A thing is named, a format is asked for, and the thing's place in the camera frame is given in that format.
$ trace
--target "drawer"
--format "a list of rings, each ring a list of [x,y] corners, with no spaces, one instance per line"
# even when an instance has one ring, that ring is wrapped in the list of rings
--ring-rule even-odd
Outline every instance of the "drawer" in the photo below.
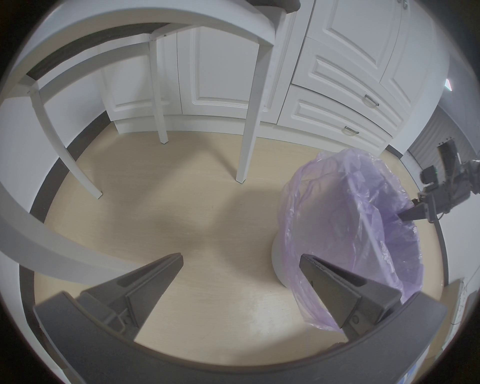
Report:
[[[392,140],[387,132],[361,114],[295,85],[288,89],[278,125],[327,137],[376,156]]]
[[[308,37],[305,38],[293,84],[352,108],[392,136],[408,117],[394,97],[376,80],[333,49]]]

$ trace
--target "beige floor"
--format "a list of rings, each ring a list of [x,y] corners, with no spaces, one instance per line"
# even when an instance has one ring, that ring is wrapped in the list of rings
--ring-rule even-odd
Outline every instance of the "beige floor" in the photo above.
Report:
[[[78,163],[103,191],[95,200],[67,176],[45,224],[84,245],[147,263],[181,252],[184,267],[136,341],[177,357],[233,365],[294,360],[345,341],[303,322],[277,280],[270,249],[282,186],[317,149],[258,139],[245,183],[235,180],[241,136],[169,132],[118,135],[110,125]],[[414,197],[401,162],[382,159]],[[442,293],[442,262],[433,225],[419,222],[423,290]],[[35,275],[36,301],[85,286]]]

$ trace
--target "cabinet handle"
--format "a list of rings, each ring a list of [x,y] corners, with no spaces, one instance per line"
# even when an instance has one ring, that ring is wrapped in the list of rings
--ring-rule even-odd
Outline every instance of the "cabinet handle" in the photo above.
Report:
[[[370,96],[365,95],[364,98],[369,99],[372,103],[375,104],[376,107],[378,107],[380,104],[378,104],[375,100],[373,100]]]
[[[352,132],[352,133],[354,133],[354,134],[356,134],[356,135],[358,135],[358,134],[360,133],[360,132],[358,132],[358,131],[350,128],[350,127],[347,126],[347,125],[344,127],[344,129],[346,129],[347,131]]]

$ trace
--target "white chair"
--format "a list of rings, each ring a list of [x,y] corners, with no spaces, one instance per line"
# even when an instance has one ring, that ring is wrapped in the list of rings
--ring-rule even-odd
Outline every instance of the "white chair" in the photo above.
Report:
[[[264,0],[251,0],[261,4]],[[284,27],[285,10],[278,7],[254,7],[244,0],[125,0],[98,2],[94,0],[67,1],[60,5],[34,32],[11,73],[9,80],[30,84],[29,95],[38,121],[54,150],[69,171],[96,198],[102,192],[77,166],[57,135],[45,110],[45,104],[58,92],[107,65],[135,56],[150,58],[151,96],[154,118],[161,143],[168,142],[161,105],[161,90],[157,74],[156,40],[179,30],[208,26],[227,31],[259,43],[252,90],[243,133],[236,180],[243,183],[255,145],[256,131],[265,104],[265,86],[274,63],[275,37]],[[154,31],[152,26],[160,25]],[[102,34],[125,37],[150,32],[148,42],[132,44],[100,53],[69,68],[42,88],[35,80],[38,73],[60,64],[82,50],[106,41]],[[28,77],[36,73],[36,78]]]
[[[282,3],[289,0],[250,0],[253,3]],[[236,180],[246,178],[264,89],[274,52],[275,36],[283,27],[285,10],[254,7],[244,0],[67,0],[37,27],[17,57],[0,91],[0,103],[12,93],[30,95],[45,135],[67,168],[96,198],[102,192],[79,169],[57,135],[45,103],[60,90],[106,65],[139,55],[149,55],[156,69],[155,39],[190,26],[207,26],[258,42],[257,62],[240,153]],[[117,37],[150,31],[150,41],[121,47],[91,57],[66,70],[39,88],[38,74],[49,71],[81,50]],[[152,100],[160,141],[168,141],[156,70],[151,70]],[[0,185],[0,251],[21,265],[46,275],[84,284],[98,284],[138,267],[115,257],[80,246],[48,230],[25,212]]]

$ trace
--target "bin liner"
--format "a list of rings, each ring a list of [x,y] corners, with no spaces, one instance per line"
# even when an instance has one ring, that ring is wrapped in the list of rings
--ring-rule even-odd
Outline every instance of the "bin liner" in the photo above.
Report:
[[[321,152],[295,172],[278,210],[282,268],[305,321],[339,331],[300,271],[312,254],[402,292],[402,303],[423,281],[420,240],[398,213],[413,206],[386,164],[360,149]]]

